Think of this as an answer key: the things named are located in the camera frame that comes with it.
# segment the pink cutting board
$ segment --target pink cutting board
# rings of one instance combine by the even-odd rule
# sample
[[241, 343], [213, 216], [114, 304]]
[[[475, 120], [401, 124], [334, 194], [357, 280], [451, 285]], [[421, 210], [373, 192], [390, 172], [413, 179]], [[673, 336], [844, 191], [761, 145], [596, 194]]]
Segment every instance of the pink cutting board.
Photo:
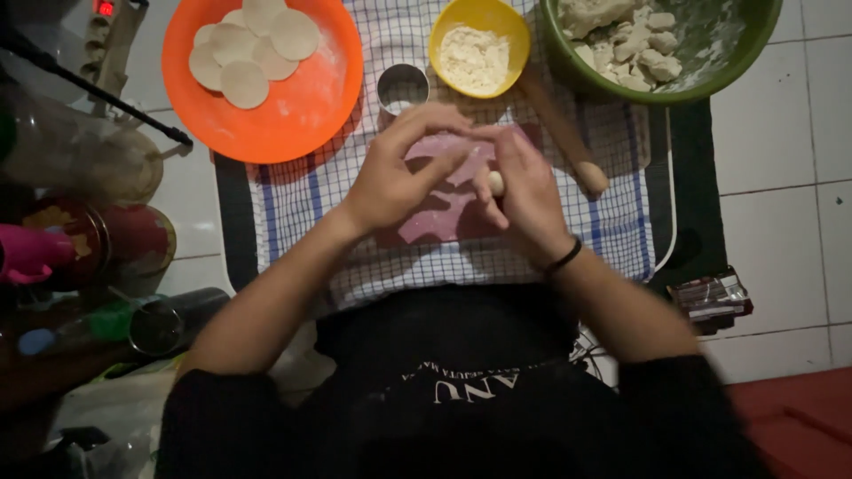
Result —
[[[513, 125], [518, 134], [541, 148], [541, 129], [536, 124]], [[462, 137], [449, 133], [426, 136], [414, 144], [406, 155], [411, 171], [423, 168], [431, 159], [453, 148]], [[499, 231], [479, 211], [473, 177], [480, 167], [495, 161], [494, 145], [478, 141], [473, 152], [455, 173], [450, 175], [403, 222], [376, 232], [380, 248], [402, 245], [430, 245], [459, 240], [496, 236]]]

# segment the blue lid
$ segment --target blue lid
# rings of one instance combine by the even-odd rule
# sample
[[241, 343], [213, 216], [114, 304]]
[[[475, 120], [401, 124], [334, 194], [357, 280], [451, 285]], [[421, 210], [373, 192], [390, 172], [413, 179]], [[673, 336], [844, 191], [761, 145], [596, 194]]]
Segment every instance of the blue lid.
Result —
[[50, 329], [34, 329], [25, 332], [18, 339], [18, 350], [24, 356], [37, 355], [56, 342], [56, 336]]

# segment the hand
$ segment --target hand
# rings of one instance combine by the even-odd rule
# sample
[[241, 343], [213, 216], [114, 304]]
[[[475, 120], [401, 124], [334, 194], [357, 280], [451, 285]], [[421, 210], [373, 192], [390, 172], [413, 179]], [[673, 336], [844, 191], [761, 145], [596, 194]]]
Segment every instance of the hand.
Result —
[[426, 103], [405, 110], [370, 143], [358, 178], [340, 208], [362, 235], [404, 219], [468, 158], [470, 144], [463, 144], [435, 157], [417, 173], [411, 173], [404, 158], [426, 135], [451, 131], [470, 136], [473, 120], [453, 105]]
[[502, 229], [534, 267], [544, 269], [568, 254], [576, 242], [565, 223], [553, 170], [541, 153], [512, 129], [479, 131], [480, 135], [491, 135], [495, 142], [497, 165], [505, 183], [503, 208], [488, 186], [487, 166], [474, 178], [476, 197], [488, 221]]

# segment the right hand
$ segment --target right hand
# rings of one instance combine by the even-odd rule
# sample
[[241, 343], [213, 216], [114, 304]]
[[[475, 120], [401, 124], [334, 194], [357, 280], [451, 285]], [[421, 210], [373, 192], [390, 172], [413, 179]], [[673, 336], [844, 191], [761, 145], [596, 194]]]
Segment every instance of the right hand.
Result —
[[539, 269], [563, 258], [576, 243], [568, 232], [553, 170], [541, 153], [511, 128], [488, 131], [505, 183], [502, 209], [488, 186], [487, 166], [474, 178], [476, 197], [489, 222], [504, 231], [520, 254]]

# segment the dumpling wrapper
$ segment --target dumpling wrapper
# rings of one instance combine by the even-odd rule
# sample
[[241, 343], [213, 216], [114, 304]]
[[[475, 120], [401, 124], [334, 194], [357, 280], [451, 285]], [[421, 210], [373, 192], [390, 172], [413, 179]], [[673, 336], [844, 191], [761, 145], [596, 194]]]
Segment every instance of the dumpling wrapper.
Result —
[[245, 25], [245, 18], [243, 18], [243, 10], [236, 9], [231, 12], [228, 12], [222, 21], [219, 23], [230, 23], [231, 25], [242, 26], [243, 28], [248, 28]]
[[269, 82], [256, 63], [232, 61], [222, 68], [222, 93], [235, 107], [251, 110], [269, 96]]
[[213, 58], [222, 66], [227, 66], [232, 61], [251, 61], [251, 51], [255, 48], [255, 43], [257, 37], [247, 28], [230, 23], [216, 25], [210, 34]]
[[258, 37], [267, 36], [272, 20], [285, 10], [284, 0], [243, 0], [245, 24]]
[[216, 27], [215, 23], [211, 23], [209, 25], [202, 26], [199, 28], [197, 32], [195, 32], [195, 39], [193, 39], [193, 47], [197, 47], [202, 43], [207, 43], [210, 41], [210, 34], [213, 32], [213, 28]]
[[304, 60], [320, 46], [320, 28], [304, 13], [287, 9], [272, 20], [269, 39], [278, 55], [287, 60]]
[[213, 58], [213, 45], [202, 43], [189, 54], [189, 72], [206, 89], [222, 91], [222, 67]]
[[298, 61], [289, 61], [278, 55], [272, 47], [272, 41], [269, 37], [263, 37], [255, 44], [255, 49], [251, 52], [251, 59], [260, 66], [267, 80], [283, 80], [292, 75], [299, 67]]

